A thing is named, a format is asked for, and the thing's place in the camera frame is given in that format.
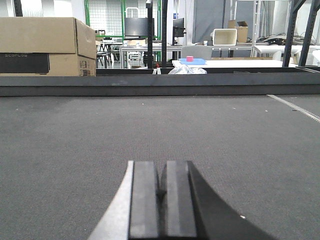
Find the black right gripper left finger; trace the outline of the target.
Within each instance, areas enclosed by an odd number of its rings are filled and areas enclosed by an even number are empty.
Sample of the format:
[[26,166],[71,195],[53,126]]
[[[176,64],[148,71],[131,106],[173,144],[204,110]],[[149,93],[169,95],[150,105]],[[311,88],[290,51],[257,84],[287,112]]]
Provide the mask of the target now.
[[152,161],[128,161],[122,182],[90,240],[156,240],[160,237],[158,178]]

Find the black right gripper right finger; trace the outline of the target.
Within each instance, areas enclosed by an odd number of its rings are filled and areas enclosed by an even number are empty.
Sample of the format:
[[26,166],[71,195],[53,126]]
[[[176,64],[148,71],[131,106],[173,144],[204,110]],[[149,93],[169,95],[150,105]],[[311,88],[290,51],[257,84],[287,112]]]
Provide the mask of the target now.
[[161,178],[165,240],[272,240],[229,206],[191,161],[167,161]]

